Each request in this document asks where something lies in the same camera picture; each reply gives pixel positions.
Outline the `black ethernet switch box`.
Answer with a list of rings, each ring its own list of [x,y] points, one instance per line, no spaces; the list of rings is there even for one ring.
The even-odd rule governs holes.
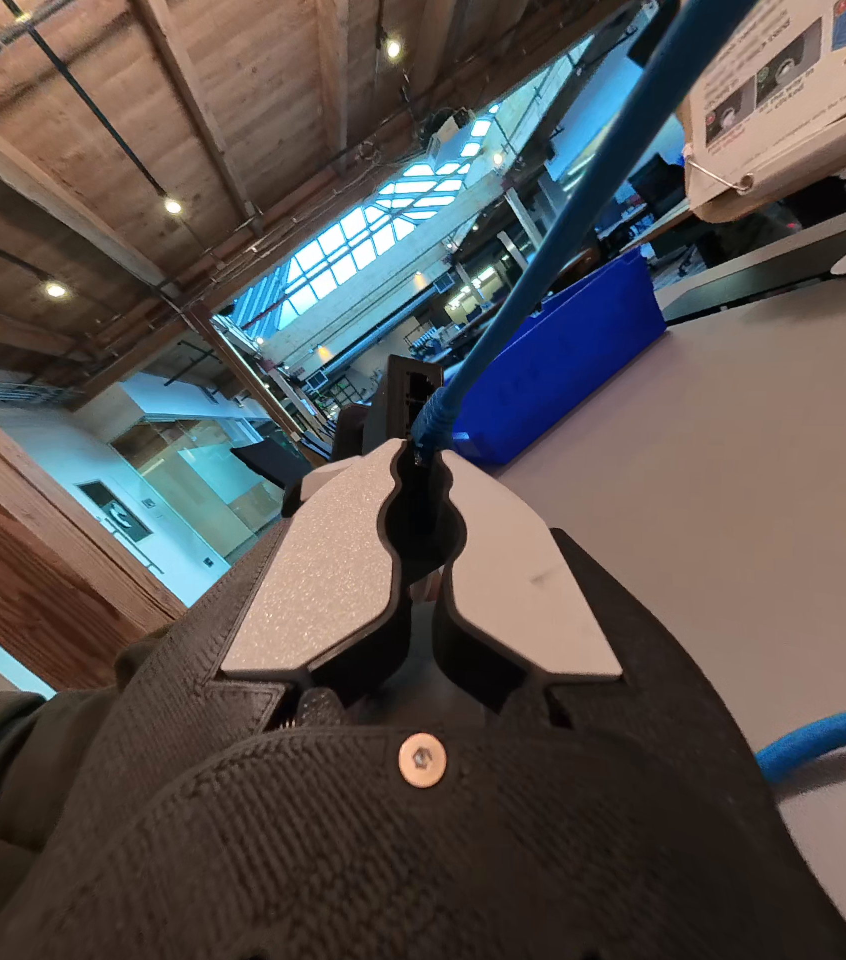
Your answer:
[[[389,440],[405,441],[390,467],[396,481],[379,523],[384,544],[399,561],[401,587],[413,599],[433,598],[436,571],[448,555],[452,537],[444,526],[449,474],[435,460],[420,459],[411,431],[431,396],[443,386],[437,364],[392,355],[368,404],[341,408],[333,439],[333,462],[370,453]]]

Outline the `blue plastic bin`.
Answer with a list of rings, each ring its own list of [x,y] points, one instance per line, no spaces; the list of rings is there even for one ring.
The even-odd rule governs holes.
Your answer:
[[[633,249],[544,301],[467,393],[453,451],[503,466],[666,332],[645,258]]]

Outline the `person's left forearm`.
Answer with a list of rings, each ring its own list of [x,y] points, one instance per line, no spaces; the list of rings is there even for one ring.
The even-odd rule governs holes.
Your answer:
[[[0,691],[0,912],[44,850],[69,791],[118,696],[167,633],[122,650],[113,684],[51,698]]]

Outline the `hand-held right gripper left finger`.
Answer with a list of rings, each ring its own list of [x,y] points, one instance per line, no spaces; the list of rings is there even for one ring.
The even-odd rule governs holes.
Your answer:
[[[285,534],[221,662],[225,679],[327,688],[350,706],[400,667],[409,599],[385,520],[406,447],[389,439],[299,482]]]

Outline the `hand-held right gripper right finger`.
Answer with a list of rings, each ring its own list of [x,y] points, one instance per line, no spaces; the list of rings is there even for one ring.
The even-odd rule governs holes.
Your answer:
[[[557,538],[525,501],[448,451],[433,461],[442,579],[433,654],[498,714],[526,682],[604,684],[622,667]]]

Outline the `printed instruction sheets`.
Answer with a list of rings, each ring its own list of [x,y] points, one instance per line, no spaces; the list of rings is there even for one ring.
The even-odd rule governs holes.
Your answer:
[[[758,2],[680,117],[688,202],[710,222],[846,168],[846,1]]]

